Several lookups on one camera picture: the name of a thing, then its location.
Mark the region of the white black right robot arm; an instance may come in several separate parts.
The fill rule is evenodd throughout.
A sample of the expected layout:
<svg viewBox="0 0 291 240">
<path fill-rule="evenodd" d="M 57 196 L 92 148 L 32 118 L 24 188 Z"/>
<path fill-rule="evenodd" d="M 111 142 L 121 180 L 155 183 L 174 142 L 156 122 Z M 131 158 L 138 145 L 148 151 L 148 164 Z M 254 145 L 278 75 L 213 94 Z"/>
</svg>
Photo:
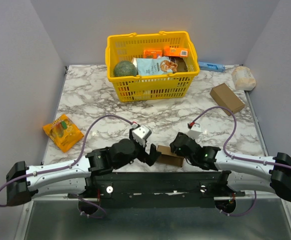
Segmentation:
<svg viewBox="0 0 291 240">
<path fill-rule="evenodd" d="M 180 132 L 170 150 L 203 170 L 229 171 L 227 178 L 215 184 L 216 192 L 227 196 L 232 191 L 261 191 L 274 193 L 291 202 L 291 157 L 279 152 L 276 156 L 250 156 L 226 153 L 213 146 L 200 146 Z"/>
</svg>

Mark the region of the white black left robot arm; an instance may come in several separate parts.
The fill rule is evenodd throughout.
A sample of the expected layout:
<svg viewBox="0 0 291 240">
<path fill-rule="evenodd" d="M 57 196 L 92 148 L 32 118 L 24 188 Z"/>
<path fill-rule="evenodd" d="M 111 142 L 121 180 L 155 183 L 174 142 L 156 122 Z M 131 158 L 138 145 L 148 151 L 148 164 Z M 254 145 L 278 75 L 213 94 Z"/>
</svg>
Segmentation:
<svg viewBox="0 0 291 240">
<path fill-rule="evenodd" d="M 9 207 L 23 205 L 42 193 L 40 188 L 50 191 L 48 185 L 61 181 L 106 175 L 135 159 L 152 166 L 161 155 L 154 144 L 147 153 L 143 145 L 125 138 L 110 147 L 95 149 L 79 160 L 47 166 L 27 166 L 24 161 L 19 161 L 6 175 L 6 204 Z"/>
</svg>

